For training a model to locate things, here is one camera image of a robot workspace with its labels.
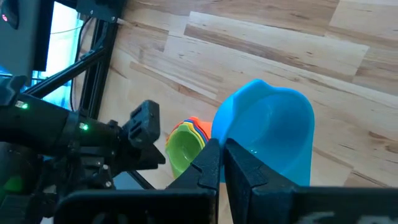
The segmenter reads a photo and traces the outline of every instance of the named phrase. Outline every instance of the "green cup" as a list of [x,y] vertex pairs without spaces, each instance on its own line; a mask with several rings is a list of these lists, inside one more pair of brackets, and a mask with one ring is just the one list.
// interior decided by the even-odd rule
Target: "green cup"
[[199,137],[191,131],[187,124],[182,123],[174,130],[166,144],[173,175],[179,177],[203,149]]

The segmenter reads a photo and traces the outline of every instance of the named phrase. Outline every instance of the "green led light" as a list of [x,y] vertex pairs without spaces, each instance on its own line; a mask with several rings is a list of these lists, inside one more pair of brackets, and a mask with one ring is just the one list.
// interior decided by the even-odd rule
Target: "green led light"
[[83,130],[85,130],[85,131],[87,131],[88,130],[88,125],[87,124],[85,124],[85,125],[83,125],[83,127],[81,127]]
[[21,108],[24,109],[24,110],[26,110],[26,109],[29,108],[29,105],[28,105],[27,103],[24,103],[24,104],[21,106]]

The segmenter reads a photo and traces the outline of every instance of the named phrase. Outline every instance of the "blue bowl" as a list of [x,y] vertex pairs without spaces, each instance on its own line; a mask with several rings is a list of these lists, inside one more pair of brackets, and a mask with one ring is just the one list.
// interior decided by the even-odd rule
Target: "blue bowl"
[[286,178],[309,185],[314,125],[311,104],[301,93],[253,80],[220,106],[211,137],[222,149],[232,138]]

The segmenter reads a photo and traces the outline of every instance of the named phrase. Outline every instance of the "wooden floor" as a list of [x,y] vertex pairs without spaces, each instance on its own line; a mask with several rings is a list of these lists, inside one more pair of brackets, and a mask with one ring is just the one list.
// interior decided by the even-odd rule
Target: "wooden floor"
[[[312,185],[398,187],[398,1],[130,0],[123,20],[100,120],[123,123],[154,100],[164,152],[179,121],[211,121],[261,78],[313,106]],[[141,174],[173,181],[168,162]],[[224,185],[220,220],[231,223]]]

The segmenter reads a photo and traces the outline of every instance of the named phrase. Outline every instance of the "monitor screen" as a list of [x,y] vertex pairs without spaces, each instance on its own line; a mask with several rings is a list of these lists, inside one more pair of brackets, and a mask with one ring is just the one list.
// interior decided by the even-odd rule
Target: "monitor screen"
[[[6,22],[7,19],[0,19],[0,67],[12,75],[26,76],[27,84],[30,85],[35,63],[41,0],[8,1],[17,1],[19,25],[15,30]],[[0,2],[3,9],[4,0]]]

